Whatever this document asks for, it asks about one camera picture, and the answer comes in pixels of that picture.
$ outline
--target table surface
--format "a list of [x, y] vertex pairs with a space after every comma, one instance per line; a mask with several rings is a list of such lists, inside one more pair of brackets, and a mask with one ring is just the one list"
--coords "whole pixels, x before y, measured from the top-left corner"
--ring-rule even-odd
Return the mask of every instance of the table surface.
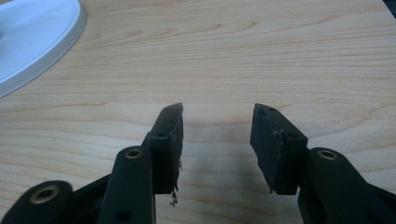
[[396, 193], [396, 20], [381, 0], [81, 0], [76, 45], [0, 99], [0, 217], [30, 187], [75, 189], [184, 104], [179, 204], [158, 223], [302, 223], [270, 194], [248, 140], [254, 103], [309, 147], [344, 153]]

